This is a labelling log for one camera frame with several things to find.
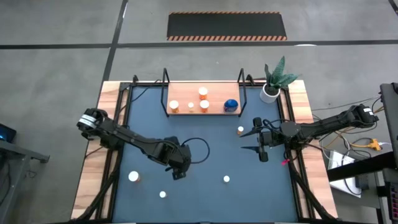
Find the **white pot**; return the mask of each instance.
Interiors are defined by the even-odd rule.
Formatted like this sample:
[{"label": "white pot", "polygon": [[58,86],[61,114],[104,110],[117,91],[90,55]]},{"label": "white pot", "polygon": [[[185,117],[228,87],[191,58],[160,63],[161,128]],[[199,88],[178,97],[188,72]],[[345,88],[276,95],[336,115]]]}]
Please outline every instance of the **white pot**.
[{"label": "white pot", "polygon": [[270,96],[265,91],[266,85],[267,84],[264,84],[264,86],[261,88],[260,99],[265,103],[272,103],[276,100],[276,98],[278,98],[280,94],[280,89],[278,89],[278,94],[276,94],[275,96]]}]

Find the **black floor mat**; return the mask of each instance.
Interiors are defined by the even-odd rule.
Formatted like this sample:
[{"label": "black floor mat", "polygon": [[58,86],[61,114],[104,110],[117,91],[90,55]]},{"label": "black floor mat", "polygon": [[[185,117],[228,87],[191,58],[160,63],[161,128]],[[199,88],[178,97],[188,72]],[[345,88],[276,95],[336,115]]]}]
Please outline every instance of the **black floor mat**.
[{"label": "black floor mat", "polygon": [[172,12],[167,40],[286,40],[279,12]]}]

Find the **blue cup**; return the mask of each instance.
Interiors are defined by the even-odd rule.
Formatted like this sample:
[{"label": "blue cup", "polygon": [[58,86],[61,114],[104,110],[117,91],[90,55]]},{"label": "blue cup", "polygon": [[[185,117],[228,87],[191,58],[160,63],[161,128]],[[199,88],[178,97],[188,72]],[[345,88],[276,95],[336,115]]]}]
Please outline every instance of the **blue cup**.
[{"label": "blue cup", "polygon": [[224,111],[225,112],[234,112],[238,108],[238,102],[233,99],[229,99],[224,103]]}]

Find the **wooden shelf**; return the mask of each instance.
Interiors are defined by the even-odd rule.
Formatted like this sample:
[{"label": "wooden shelf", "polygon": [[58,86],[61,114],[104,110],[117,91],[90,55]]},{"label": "wooden shelf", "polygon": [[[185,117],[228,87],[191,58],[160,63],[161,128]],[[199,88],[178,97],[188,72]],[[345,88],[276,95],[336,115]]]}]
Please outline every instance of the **wooden shelf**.
[{"label": "wooden shelf", "polygon": [[[203,113],[200,108],[199,88],[206,87],[208,90],[207,100],[209,108],[207,113]],[[169,83],[169,93],[167,95],[167,113],[169,115],[237,115],[241,112],[241,100],[239,97],[239,83]],[[224,112],[224,103],[229,99],[238,102],[238,108],[234,112]],[[179,103],[178,113],[173,113],[169,107],[172,100]],[[194,104],[193,111],[190,112],[188,103]]]}]

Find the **green leaves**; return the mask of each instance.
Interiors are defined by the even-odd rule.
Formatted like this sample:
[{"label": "green leaves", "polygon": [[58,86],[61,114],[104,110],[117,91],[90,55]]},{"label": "green leaves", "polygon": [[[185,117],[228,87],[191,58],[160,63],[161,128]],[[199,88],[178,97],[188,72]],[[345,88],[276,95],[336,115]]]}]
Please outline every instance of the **green leaves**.
[{"label": "green leaves", "polygon": [[297,76],[294,74],[287,74],[284,75],[279,81],[278,83],[280,84],[281,87],[286,87],[287,85],[291,84],[292,82],[294,82],[294,80],[297,79]]},{"label": "green leaves", "polygon": [[268,65],[266,64],[266,66],[264,67],[264,71],[266,72],[266,80],[267,80],[267,83],[270,83],[271,82],[271,77],[272,77],[272,75],[271,75],[271,73],[269,72],[269,70],[268,70]]},{"label": "green leaves", "polygon": [[280,59],[278,66],[276,66],[274,72],[272,72],[272,79],[274,83],[278,82],[282,78],[282,75],[284,73],[284,68],[285,68],[285,56],[283,56]]},{"label": "green leaves", "polygon": [[276,66],[272,74],[269,72],[268,65],[266,64],[264,71],[266,72],[267,84],[269,86],[276,89],[287,87],[287,85],[291,84],[292,82],[294,82],[294,80],[297,79],[298,76],[294,74],[283,75],[284,68],[285,56],[280,59],[278,66]]}]

